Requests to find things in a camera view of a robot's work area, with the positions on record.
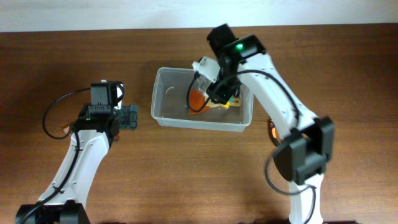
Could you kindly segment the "clear case coloured bits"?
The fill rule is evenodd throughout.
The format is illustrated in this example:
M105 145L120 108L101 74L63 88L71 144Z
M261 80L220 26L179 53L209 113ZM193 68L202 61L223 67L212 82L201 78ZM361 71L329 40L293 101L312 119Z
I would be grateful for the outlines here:
M229 98L228 102L225 104L224 107L225 107L226 109L228 109L228 108L232 105L233 101L234 101L234 95L232 95L232 96Z

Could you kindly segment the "orange scraper wooden handle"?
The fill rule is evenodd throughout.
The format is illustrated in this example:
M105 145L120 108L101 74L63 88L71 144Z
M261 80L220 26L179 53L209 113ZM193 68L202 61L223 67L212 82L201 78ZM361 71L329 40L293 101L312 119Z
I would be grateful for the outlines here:
M207 98L198 90L190 90L189 91L189 105L190 109L188 111L189 114L200 114L207 112L210 109L213 108L221 108L221 109L226 109L221 103L213 103L211 100L205 105L205 107L199 111L196 112L196 110L199 110L205 103ZM234 101L230 107L239 107L241 106L241 99L240 98L234 98Z

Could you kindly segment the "orange black needle-nose pliers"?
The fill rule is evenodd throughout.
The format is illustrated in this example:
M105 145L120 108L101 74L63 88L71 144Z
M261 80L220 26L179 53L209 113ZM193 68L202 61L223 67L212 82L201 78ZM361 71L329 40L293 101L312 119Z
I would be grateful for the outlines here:
M276 127L275 127L273 120L271 120L271 118L269 118L267 120L267 130L268 130L269 139L271 140L273 145L276 147L279 146L280 142L277 137Z

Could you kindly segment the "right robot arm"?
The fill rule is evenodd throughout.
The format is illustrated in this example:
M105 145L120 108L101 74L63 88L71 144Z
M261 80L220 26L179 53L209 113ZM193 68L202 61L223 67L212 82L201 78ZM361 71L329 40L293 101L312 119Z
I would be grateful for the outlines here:
M218 64L204 72L216 78L210 100L226 104L238 84L253 93L279 134L264 168L267 183L290 197L289 223L323 223L320 187L333 153L333 121L319 118L295 96L255 35L239 39L223 24L206 39Z

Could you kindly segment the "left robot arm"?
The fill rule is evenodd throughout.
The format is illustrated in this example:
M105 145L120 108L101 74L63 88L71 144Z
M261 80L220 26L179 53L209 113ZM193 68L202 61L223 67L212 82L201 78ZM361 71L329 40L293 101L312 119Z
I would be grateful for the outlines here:
M137 127L137 106L124 106L121 81L93 83L91 101L68 127L67 154L35 204L21 205L16 223L89 223L86 201L96 171L122 129Z

